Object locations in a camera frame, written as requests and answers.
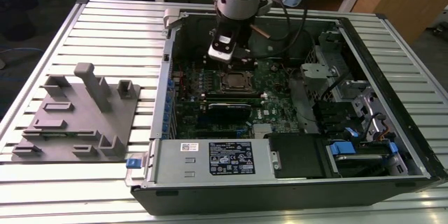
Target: aluminum extrusion table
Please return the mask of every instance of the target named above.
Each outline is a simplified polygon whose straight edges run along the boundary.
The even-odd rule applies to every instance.
[[[77,3],[0,124],[0,223],[444,223],[448,184],[402,194],[368,207],[306,209],[200,216],[150,216],[124,184],[125,165],[8,164],[21,129],[32,121],[46,75],[73,76],[77,62],[94,64],[108,83],[130,79],[142,87],[128,153],[148,148],[152,110],[162,57],[166,8],[212,9],[209,5],[88,0]],[[448,95],[389,22],[372,14],[309,12],[345,16],[364,40],[401,102],[448,167]],[[134,178],[142,173],[133,172]]]

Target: barcode sticker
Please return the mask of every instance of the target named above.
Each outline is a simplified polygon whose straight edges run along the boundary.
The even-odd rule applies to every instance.
[[[198,151],[198,143],[181,143],[180,144],[181,152],[197,152]]]

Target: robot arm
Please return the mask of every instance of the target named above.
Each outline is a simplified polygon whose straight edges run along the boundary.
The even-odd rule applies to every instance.
[[[208,55],[229,63],[234,49],[246,48],[250,25],[270,8],[270,0],[216,0],[217,26]]]
[[[258,5],[260,0],[216,0],[217,27],[208,49],[212,59],[229,63],[236,46],[246,46]]]

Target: power supply label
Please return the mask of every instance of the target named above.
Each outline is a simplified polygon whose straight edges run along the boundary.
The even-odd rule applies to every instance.
[[[209,143],[208,153],[213,176],[254,174],[250,142]]]

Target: circuit board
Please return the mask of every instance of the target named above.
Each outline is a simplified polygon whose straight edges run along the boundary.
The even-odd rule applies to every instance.
[[[177,139],[253,138],[252,125],[272,132],[298,132],[285,68],[258,60],[248,70],[181,61],[174,64]],[[230,120],[206,115],[210,105],[249,105],[246,117]]]

